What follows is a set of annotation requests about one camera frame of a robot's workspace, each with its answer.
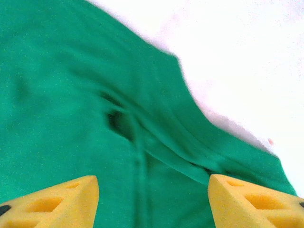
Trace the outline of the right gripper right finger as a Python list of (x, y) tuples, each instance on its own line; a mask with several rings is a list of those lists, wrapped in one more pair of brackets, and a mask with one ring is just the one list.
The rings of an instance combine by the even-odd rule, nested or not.
[(302, 198), (229, 176), (210, 176), (209, 203), (218, 228), (304, 227)]

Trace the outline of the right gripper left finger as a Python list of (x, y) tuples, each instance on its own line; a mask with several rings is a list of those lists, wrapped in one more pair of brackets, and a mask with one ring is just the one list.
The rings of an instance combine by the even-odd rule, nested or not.
[(99, 201), (96, 176), (70, 180), (0, 205), (2, 228), (91, 228)]

